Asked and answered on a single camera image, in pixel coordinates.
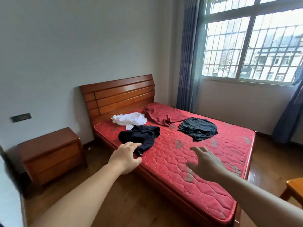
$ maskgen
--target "nightstand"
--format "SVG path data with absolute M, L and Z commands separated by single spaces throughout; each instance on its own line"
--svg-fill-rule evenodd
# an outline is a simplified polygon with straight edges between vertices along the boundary
M 17 148 L 25 170 L 36 186 L 42 186 L 80 164 L 87 167 L 81 141 L 69 127 L 20 143 Z

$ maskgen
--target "black clothing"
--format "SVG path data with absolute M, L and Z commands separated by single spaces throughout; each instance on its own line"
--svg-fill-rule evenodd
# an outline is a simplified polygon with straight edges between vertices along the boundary
M 138 156 L 154 145 L 154 139 L 160 135 L 160 127 L 158 126 L 134 126 L 130 131 L 121 131 L 118 139 L 122 143 L 134 142 L 142 143 L 134 151 Z
M 179 125 L 178 131 L 191 136 L 194 141 L 198 142 L 218 134 L 217 129 L 215 124 L 206 119 L 191 117 Z

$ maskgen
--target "curtain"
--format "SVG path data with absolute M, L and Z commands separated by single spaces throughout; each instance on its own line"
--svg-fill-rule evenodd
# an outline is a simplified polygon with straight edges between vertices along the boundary
M 198 13 L 200 0 L 185 0 L 184 20 L 181 45 L 181 61 L 177 108 L 194 111 L 199 94 L 199 72 L 195 72 L 194 61 L 197 52 L 196 34 L 198 29 Z
M 279 143 L 288 143 L 296 130 L 303 109 L 303 65 L 297 68 L 292 85 L 298 85 L 277 123 L 272 137 Z

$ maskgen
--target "quilted mattress surface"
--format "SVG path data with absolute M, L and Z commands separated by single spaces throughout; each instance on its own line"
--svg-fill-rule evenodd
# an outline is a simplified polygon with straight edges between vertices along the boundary
M 159 104 L 151 103 L 144 107 L 155 105 Z M 142 112 L 144 107 L 133 112 Z M 160 127 L 160 136 L 155 139 L 154 146 L 143 153 L 141 166 L 169 186 L 178 196 L 187 199 L 202 213 L 227 225 L 235 212 L 236 201 L 217 183 L 201 179 L 185 165 L 187 161 L 198 163 L 196 154 L 189 148 L 191 146 L 207 147 L 221 159 L 228 170 L 243 178 L 248 156 L 252 151 L 255 132 L 190 112 L 183 111 L 183 113 L 189 117 L 213 122 L 218 127 L 218 134 L 212 138 L 194 142 L 192 137 L 177 131 L 181 122 L 164 127 L 147 121 L 146 125 Z M 121 144 L 118 139 L 120 131 L 126 130 L 125 126 L 114 124 L 112 120 L 97 124 L 94 129 L 100 137 L 114 147 Z

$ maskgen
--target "window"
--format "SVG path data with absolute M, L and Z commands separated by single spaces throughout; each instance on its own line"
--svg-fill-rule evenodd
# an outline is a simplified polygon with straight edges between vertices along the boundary
M 206 0 L 202 75 L 291 84 L 303 59 L 302 15 L 301 0 Z

